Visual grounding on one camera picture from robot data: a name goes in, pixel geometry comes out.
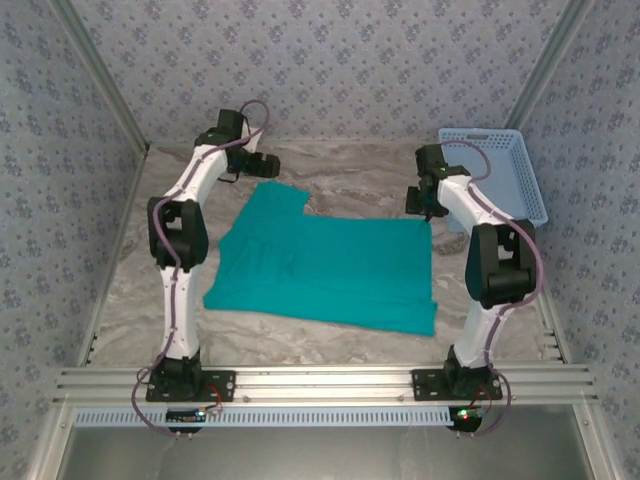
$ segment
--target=teal towel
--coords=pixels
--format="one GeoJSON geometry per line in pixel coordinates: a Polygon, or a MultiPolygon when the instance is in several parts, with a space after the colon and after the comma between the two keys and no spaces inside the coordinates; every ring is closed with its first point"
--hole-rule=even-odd
{"type": "Polygon", "coordinates": [[[433,335],[430,225],[304,215],[308,198],[256,188],[220,241],[205,307],[433,335]]]}

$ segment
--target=gray marble table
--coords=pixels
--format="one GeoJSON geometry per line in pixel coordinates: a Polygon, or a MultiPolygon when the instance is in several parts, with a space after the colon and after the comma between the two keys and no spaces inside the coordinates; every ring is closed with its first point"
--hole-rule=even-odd
{"type": "MultiPolygon", "coordinates": [[[[404,216],[407,186],[417,184],[419,145],[288,144],[260,150],[280,156],[278,181],[311,193],[306,213],[345,218],[404,216]]],[[[142,366],[158,353],[163,332],[163,289],[149,254],[146,204],[173,185],[189,161],[188,149],[152,148],[108,291],[92,365],[142,366]]],[[[199,285],[203,296],[219,264],[218,240],[231,228],[256,184],[241,177],[217,183],[205,206],[210,252],[199,285]]],[[[204,364],[273,365],[415,363],[444,359],[460,335],[469,306],[464,285],[468,237],[433,221],[433,298],[436,335],[423,337],[260,313],[197,309],[204,364]]],[[[534,307],[514,312],[496,345],[496,358],[544,358],[542,322],[534,307]]]]}

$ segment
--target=white robotic arm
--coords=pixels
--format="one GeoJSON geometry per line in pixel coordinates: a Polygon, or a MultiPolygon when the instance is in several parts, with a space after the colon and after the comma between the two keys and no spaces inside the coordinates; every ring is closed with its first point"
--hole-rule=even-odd
{"type": "Polygon", "coordinates": [[[447,165],[440,145],[418,149],[416,162],[420,186],[409,188],[406,211],[425,215],[427,221],[451,213],[463,225],[471,237],[465,283],[472,302],[462,336],[445,361],[443,380],[434,384],[437,373],[415,371],[414,394],[418,399],[420,392],[431,389],[444,391],[447,398],[474,398],[478,388],[488,391],[494,386],[491,346],[511,306],[535,290],[536,260],[527,244],[534,238],[533,225],[513,220],[477,188],[472,191],[469,172],[447,165]]]}
{"type": "MultiPolygon", "coordinates": [[[[440,181],[438,186],[438,201],[440,205],[456,217],[456,220],[462,224],[469,235],[472,234],[473,227],[476,225],[503,225],[504,222],[480,208],[478,203],[471,198],[468,189],[470,181],[471,177],[468,175],[454,175],[440,181]]],[[[482,192],[478,191],[477,195],[482,198],[485,204],[492,206],[495,211],[501,212],[482,192]]],[[[462,336],[453,345],[453,350],[462,366],[479,368],[486,365],[484,351],[487,338],[501,308],[502,304],[484,308],[479,301],[471,301],[462,336]]],[[[509,313],[511,313],[511,310],[502,315],[503,321],[500,322],[494,334],[494,340],[500,336],[500,331],[509,313]]]]}
{"type": "Polygon", "coordinates": [[[193,399],[201,390],[195,309],[200,269],[209,249],[201,206],[225,172],[235,174],[236,180],[240,173],[265,178],[279,174],[276,156],[263,159],[255,153],[262,128],[249,135],[241,111],[221,110],[217,126],[196,139],[191,161],[178,182],[164,196],[149,200],[149,245],[160,268],[165,304],[162,353],[151,369],[149,401],[193,399]]]}
{"type": "MultiPolygon", "coordinates": [[[[201,145],[193,150],[193,156],[189,165],[178,182],[171,187],[164,197],[175,195],[173,201],[184,203],[195,202],[204,205],[204,202],[213,187],[215,181],[227,171],[227,153],[224,150],[211,154],[202,162],[202,155],[211,149],[210,145],[201,145]]],[[[196,334],[195,306],[200,277],[201,265],[194,265],[188,271],[180,267],[166,266],[160,269],[164,286],[164,341],[162,351],[170,338],[171,345],[166,351],[167,358],[182,359],[193,358],[200,345],[196,334]],[[173,282],[176,283],[175,294],[171,291],[173,282]],[[172,295],[175,295],[174,312],[172,313],[172,295]]]]}

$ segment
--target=metal extrusion bar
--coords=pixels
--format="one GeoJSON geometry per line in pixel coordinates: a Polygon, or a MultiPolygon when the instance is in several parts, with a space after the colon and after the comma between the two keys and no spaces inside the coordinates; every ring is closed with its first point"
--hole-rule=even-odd
{"type": "MultiPolygon", "coordinates": [[[[504,363],[497,367],[511,383],[516,405],[575,405],[597,402],[588,367],[557,362],[504,363]]],[[[425,405],[413,400],[411,370],[424,366],[224,367],[237,372],[234,407],[324,407],[425,405]]],[[[55,403],[123,407],[130,404],[135,368],[64,370],[55,403]]],[[[141,406],[144,401],[140,391],[141,406]]],[[[468,401],[435,401],[462,406],[468,401]]],[[[172,405],[196,406],[194,403],[172,405]]]]}

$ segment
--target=blue plastic basket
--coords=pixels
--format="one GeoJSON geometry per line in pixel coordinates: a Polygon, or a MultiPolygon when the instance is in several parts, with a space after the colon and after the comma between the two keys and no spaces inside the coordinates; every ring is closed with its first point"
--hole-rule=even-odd
{"type": "MultiPolygon", "coordinates": [[[[486,152],[491,161],[491,176],[477,185],[498,208],[516,220],[529,219],[536,228],[549,220],[524,138],[518,130],[441,128],[438,138],[440,142],[466,140],[486,152]]],[[[484,161],[471,147],[446,145],[442,150],[450,166],[462,165],[474,177],[485,173],[484,161]]],[[[464,231],[451,214],[447,215],[447,227],[451,232],[464,231]]]]}

